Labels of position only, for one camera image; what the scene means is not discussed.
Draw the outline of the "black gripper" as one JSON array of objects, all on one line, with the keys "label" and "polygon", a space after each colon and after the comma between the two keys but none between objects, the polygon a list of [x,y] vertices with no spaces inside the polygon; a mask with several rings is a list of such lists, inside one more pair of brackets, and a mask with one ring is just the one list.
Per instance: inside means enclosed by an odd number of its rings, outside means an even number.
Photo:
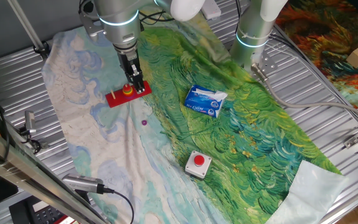
[{"label": "black gripper", "polygon": [[126,74],[128,81],[134,85],[137,93],[143,93],[145,91],[145,86],[142,70],[140,69],[137,47],[116,47],[116,51],[119,57],[121,68]]}]

